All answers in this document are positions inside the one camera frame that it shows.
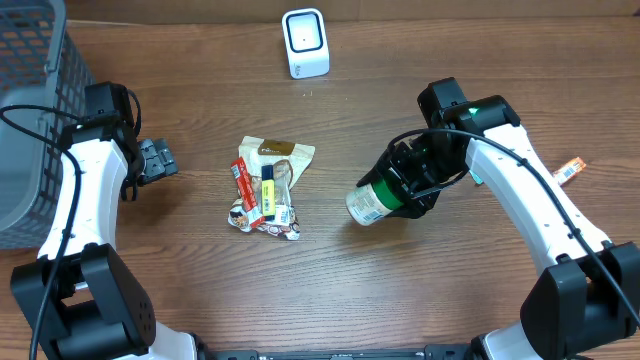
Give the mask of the teal wet wipes pack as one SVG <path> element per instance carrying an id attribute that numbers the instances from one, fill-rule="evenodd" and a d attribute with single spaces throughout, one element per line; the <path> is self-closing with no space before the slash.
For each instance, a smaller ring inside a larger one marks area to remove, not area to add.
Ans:
<path id="1" fill-rule="evenodd" d="M 477 185 L 482 185 L 484 183 L 483 180 L 473 171 L 469 170 L 469 174 Z"/>

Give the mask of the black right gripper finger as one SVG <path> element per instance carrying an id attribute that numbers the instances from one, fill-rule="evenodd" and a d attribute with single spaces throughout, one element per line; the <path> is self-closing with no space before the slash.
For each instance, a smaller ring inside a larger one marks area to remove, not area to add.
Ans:
<path id="1" fill-rule="evenodd" d="M 394 167 L 389 154 L 382 154 L 373 167 L 356 183 L 356 186 L 373 185 L 379 181 L 383 181 L 389 189 L 395 185 Z"/>
<path id="2" fill-rule="evenodd" d="M 389 213 L 388 217 L 419 219 L 424 216 L 427 211 L 434 208 L 436 201 L 437 197 L 411 199 L 408 204 L 404 204 Z"/>

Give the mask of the brown paper snack bag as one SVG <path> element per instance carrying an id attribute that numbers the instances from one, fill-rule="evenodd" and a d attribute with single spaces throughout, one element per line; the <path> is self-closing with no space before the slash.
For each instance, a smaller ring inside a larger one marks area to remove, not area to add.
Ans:
<path id="1" fill-rule="evenodd" d="M 310 145 L 245 136 L 238 146 L 251 177 L 262 177 L 262 167 L 272 165 L 274 178 L 285 176 L 292 189 L 311 164 L 316 148 Z"/>

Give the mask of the white printed snack packet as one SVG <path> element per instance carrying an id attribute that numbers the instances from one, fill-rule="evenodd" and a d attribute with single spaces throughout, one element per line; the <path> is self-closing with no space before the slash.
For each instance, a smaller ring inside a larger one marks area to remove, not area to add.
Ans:
<path id="1" fill-rule="evenodd" d="M 261 231 L 285 240 L 298 240 L 300 236 L 300 227 L 295 213 L 295 208 L 292 205 L 287 179 L 285 176 L 282 176 L 277 179 L 274 178 L 274 180 L 276 203 L 275 219 L 273 221 L 265 220 L 264 223 L 251 231 Z M 260 203 L 260 207 L 262 207 L 261 181 L 262 177 L 251 177 L 252 187 L 255 191 L 257 200 Z"/>

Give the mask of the red snack bar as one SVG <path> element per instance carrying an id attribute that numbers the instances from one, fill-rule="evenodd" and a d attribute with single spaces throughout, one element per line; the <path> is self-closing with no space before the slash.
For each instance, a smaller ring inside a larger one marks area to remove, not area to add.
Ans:
<path id="1" fill-rule="evenodd" d="M 250 232 L 265 222 L 260 203 L 252 187 L 251 176 L 243 158 L 231 164 L 240 198 L 229 211 L 229 223 L 243 232 Z"/>

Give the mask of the yellow highlighter pen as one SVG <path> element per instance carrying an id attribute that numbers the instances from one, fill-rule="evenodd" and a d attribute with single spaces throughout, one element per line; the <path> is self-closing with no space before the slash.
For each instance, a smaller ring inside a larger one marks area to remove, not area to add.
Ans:
<path id="1" fill-rule="evenodd" d="M 261 174 L 262 214 L 266 221 L 273 221 L 276 215 L 274 167 L 264 165 Z"/>

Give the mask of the green lidded jar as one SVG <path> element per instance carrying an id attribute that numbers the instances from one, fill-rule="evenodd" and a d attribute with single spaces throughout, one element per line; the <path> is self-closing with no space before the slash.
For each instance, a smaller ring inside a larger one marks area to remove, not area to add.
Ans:
<path id="1" fill-rule="evenodd" d="M 362 226 L 369 226 L 404 205 L 383 178 L 356 187 L 345 201 L 351 217 Z"/>

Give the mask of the orange tissue pack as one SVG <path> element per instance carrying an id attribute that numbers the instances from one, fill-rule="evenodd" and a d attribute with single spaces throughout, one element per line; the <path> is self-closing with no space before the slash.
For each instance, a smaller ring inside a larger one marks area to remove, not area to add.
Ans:
<path id="1" fill-rule="evenodd" d="M 575 157 L 562 165 L 558 170 L 552 173 L 553 178 L 559 186 L 571 181 L 582 170 L 586 168 L 587 164 L 580 157 Z"/>

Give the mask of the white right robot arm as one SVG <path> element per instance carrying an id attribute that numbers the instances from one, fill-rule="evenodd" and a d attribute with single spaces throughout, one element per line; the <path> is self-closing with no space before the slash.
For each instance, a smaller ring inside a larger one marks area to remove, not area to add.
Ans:
<path id="1" fill-rule="evenodd" d="M 454 78 L 417 99 L 426 125 L 390 141 L 347 195 L 352 218 L 417 219 L 446 188 L 478 177 L 522 235 L 538 279 L 518 321 L 460 345 L 428 345 L 427 359 L 581 359 L 639 327 L 639 249 L 617 245 L 573 204 L 536 154 L 511 105 L 468 100 Z"/>

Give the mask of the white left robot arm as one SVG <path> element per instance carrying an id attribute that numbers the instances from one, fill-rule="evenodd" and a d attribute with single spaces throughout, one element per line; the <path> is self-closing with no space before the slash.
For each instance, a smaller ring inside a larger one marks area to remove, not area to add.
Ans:
<path id="1" fill-rule="evenodd" d="M 52 227 L 35 262 L 16 267 L 10 287 L 31 330 L 30 358 L 207 359 L 194 334 L 157 321 L 152 301 L 116 252 L 120 200 L 176 174 L 165 140 L 137 139 L 136 95 L 112 82 L 85 88 L 87 113 L 74 116 L 51 147 L 63 178 Z"/>

